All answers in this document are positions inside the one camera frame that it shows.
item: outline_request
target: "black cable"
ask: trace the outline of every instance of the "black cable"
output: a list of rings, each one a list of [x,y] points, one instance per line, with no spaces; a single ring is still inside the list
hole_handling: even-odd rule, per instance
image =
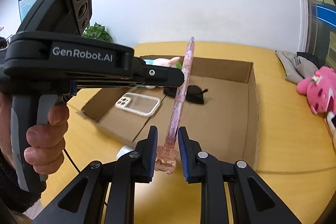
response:
[[[72,163],[72,165],[73,165],[73,166],[75,167],[75,169],[77,170],[77,172],[80,173],[81,171],[79,170],[79,168],[77,167],[77,165],[74,163],[74,161],[73,161],[72,158],[70,157],[68,151],[67,151],[66,149],[63,149],[63,150],[64,150],[65,155],[67,155],[69,161]]]

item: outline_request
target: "blue poster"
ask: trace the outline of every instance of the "blue poster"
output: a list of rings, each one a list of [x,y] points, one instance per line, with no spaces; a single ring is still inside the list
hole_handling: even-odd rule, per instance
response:
[[[23,21],[25,16],[28,14],[30,8],[34,5],[36,1],[37,0],[19,0],[19,11],[21,22]]]

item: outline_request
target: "pink plush toy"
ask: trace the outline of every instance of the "pink plush toy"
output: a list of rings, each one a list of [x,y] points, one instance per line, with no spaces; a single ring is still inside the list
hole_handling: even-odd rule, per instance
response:
[[[299,94],[307,95],[311,111],[317,113],[332,111],[336,114],[336,73],[333,69],[322,67],[313,77],[305,78],[296,86]]]

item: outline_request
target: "plush toy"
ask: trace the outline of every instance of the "plush toy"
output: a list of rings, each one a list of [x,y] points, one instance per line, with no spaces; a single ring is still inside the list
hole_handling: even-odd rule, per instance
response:
[[[155,60],[145,59],[144,61],[146,62],[147,65],[177,68],[177,64],[178,64],[179,60],[180,60],[180,58],[177,56],[177,57],[174,57],[170,60],[165,59],[165,58],[158,58],[158,59],[155,59]],[[147,85],[146,88],[154,89],[155,86]]]
[[[311,111],[317,113],[332,111],[336,114],[336,73],[333,69],[322,67],[313,77],[305,78],[296,86],[299,94],[306,95]]]

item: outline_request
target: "person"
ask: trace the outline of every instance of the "person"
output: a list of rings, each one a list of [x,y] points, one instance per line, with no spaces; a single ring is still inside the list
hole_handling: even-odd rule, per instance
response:
[[[37,173],[50,175],[62,165],[68,119],[68,107],[56,105],[48,112],[49,124],[27,130],[26,138],[31,147],[25,150],[24,157]],[[0,198],[9,210],[24,213],[41,194],[26,192],[18,185],[11,147],[11,96],[3,93],[0,93],[0,125]]]
[[[7,40],[4,37],[0,37],[0,50],[8,46]]]

